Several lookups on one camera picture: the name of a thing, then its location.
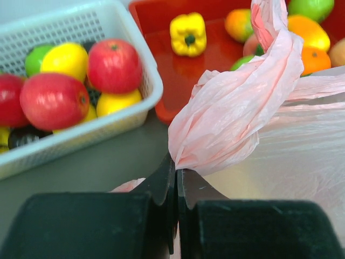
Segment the orange green mango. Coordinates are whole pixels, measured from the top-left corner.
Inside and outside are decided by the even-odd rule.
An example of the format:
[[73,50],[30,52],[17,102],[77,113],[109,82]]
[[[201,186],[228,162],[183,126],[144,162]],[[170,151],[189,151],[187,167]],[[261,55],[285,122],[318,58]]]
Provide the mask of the orange green mango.
[[234,9],[225,18],[226,32],[237,42],[245,43],[254,33],[250,9]]

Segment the yellow lemon front right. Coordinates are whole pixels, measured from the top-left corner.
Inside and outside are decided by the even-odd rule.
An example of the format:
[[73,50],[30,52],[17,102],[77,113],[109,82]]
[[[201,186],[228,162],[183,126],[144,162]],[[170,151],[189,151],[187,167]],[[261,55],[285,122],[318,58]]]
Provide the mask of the yellow lemon front right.
[[102,93],[98,99],[96,114],[98,117],[107,116],[135,105],[141,100],[142,95],[138,89],[125,94]]

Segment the pink plastic bag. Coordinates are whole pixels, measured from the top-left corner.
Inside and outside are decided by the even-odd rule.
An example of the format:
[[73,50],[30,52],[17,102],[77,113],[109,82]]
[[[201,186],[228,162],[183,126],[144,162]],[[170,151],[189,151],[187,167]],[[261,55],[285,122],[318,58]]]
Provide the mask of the pink plastic bag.
[[265,53],[202,74],[168,128],[169,153],[233,199],[312,200],[344,240],[344,75],[301,75],[284,1],[253,1],[251,19]]

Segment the pink yellow peach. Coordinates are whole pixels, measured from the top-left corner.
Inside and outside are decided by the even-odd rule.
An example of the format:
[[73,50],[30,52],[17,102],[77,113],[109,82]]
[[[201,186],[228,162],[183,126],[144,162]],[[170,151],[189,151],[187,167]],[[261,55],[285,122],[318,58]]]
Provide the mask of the pink yellow peach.
[[338,41],[328,52],[332,67],[345,65],[345,38]]

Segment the yellow bell pepper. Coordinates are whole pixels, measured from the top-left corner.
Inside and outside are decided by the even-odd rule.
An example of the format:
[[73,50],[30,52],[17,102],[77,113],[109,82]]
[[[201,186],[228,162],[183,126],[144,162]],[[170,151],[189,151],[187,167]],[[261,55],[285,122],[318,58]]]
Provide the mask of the yellow bell pepper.
[[175,17],[170,22],[171,48],[178,56],[197,57],[207,46],[205,21],[200,13]]

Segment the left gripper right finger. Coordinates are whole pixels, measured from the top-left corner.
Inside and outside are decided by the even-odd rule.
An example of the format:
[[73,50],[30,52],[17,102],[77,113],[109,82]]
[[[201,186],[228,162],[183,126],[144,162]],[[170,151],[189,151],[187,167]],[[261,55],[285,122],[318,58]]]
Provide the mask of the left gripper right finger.
[[314,202],[229,199],[187,169],[177,197],[182,258],[344,258]]

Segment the small green apple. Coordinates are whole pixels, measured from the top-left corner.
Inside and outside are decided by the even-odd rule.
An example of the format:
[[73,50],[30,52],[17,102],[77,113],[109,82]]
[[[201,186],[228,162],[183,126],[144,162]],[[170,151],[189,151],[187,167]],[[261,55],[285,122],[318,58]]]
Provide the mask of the small green apple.
[[254,55],[243,56],[239,58],[231,67],[230,71],[235,71],[240,68],[243,64],[250,62],[254,58]]

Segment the red apple middle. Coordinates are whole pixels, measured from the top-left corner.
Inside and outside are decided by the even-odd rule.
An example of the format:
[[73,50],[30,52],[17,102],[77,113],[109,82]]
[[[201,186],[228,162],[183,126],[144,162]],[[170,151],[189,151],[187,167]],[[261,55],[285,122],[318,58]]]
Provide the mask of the red apple middle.
[[44,72],[25,81],[20,105],[34,127],[55,131],[80,123],[88,113],[90,100],[79,80],[62,73]]

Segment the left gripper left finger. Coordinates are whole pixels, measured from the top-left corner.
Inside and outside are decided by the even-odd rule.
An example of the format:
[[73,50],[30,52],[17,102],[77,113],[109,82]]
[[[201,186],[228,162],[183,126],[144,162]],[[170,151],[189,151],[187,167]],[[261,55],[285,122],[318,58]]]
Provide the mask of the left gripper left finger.
[[166,155],[130,192],[36,194],[16,215],[1,258],[169,258],[174,184],[175,165]]

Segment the yellow lemon top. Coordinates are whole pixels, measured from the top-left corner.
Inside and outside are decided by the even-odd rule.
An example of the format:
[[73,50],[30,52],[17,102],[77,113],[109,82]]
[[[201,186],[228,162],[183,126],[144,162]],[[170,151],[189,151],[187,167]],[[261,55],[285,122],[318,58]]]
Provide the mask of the yellow lemon top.
[[86,78],[88,53],[82,45],[66,42],[53,47],[43,58],[40,72],[57,72],[82,83]]

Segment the large green apple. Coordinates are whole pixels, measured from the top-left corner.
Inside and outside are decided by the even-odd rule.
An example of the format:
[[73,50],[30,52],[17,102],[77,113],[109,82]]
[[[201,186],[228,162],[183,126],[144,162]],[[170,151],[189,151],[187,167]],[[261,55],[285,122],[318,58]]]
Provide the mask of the large green apple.
[[334,0],[291,0],[288,4],[288,13],[303,15],[321,23],[332,12],[334,4]]

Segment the yellow lemon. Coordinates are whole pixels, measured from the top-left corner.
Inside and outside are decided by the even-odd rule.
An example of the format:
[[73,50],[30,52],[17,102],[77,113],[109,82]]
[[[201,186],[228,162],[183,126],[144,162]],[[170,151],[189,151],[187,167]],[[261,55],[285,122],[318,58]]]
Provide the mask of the yellow lemon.
[[138,89],[125,94],[102,93],[98,99],[96,114],[98,117],[107,116],[135,105],[141,100],[142,95]]
[[10,135],[10,130],[6,127],[0,128],[0,153],[5,153],[9,150],[8,138]]
[[88,53],[82,45],[66,42],[53,47],[43,58],[40,72],[57,72],[82,83],[86,78]]

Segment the yellow orange mango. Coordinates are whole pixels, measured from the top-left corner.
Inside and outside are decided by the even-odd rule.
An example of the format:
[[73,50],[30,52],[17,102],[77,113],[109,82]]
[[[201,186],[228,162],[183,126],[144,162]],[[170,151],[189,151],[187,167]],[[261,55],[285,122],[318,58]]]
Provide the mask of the yellow orange mango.
[[330,38],[316,21],[303,15],[289,15],[288,29],[304,40],[304,47],[314,47],[328,52]]

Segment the red apple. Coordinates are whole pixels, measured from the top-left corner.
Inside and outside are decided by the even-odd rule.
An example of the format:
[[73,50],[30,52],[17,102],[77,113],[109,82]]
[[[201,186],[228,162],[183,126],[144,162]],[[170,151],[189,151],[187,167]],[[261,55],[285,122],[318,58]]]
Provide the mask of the red apple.
[[80,123],[88,113],[90,100],[79,80],[62,73],[44,72],[25,81],[20,105],[34,127],[55,131]]
[[125,94],[140,87],[141,58],[131,43],[119,38],[101,40],[88,52],[87,77],[100,92]]
[[1,74],[1,126],[23,127],[29,124],[20,105],[20,93],[24,81],[9,74]]

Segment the yellow lemon front left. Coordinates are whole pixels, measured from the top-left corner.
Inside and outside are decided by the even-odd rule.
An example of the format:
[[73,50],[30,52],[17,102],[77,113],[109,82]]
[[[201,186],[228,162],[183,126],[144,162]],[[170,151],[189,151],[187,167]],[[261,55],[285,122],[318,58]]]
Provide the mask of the yellow lemon front left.
[[10,135],[10,130],[6,127],[0,128],[0,153],[5,153],[9,150],[8,138]]

